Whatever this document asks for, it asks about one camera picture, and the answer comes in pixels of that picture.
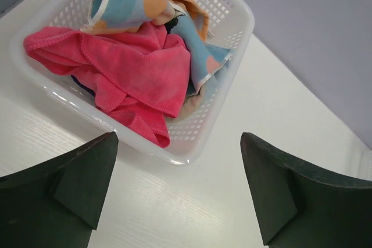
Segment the blue dotted striped towel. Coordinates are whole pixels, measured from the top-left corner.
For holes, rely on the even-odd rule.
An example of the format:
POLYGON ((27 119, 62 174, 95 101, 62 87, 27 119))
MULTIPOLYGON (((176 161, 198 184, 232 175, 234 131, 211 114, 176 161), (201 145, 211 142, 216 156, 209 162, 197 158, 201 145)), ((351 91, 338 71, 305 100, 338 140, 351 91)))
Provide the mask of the blue dotted striped towel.
POLYGON ((208 44, 201 21, 172 0, 91 0, 87 23, 80 29, 90 35, 136 32, 144 23, 163 26, 184 41, 191 55, 188 95, 214 93, 232 55, 227 48, 208 44))

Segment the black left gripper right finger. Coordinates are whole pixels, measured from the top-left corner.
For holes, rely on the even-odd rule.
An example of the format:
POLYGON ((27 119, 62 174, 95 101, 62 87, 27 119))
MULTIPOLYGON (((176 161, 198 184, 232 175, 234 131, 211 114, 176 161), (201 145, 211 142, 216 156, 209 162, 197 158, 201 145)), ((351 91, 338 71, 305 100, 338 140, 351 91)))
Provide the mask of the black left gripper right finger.
POLYGON ((267 247, 370 247, 371 182, 241 136, 244 170, 267 247))

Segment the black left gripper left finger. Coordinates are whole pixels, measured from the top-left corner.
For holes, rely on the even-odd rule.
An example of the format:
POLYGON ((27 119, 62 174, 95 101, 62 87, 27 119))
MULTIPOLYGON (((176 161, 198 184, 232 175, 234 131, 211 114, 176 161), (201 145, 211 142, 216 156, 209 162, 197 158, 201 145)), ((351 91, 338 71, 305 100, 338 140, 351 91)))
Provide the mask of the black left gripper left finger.
POLYGON ((87 247, 115 166, 119 140, 105 133, 1 177, 1 247, 87 247))

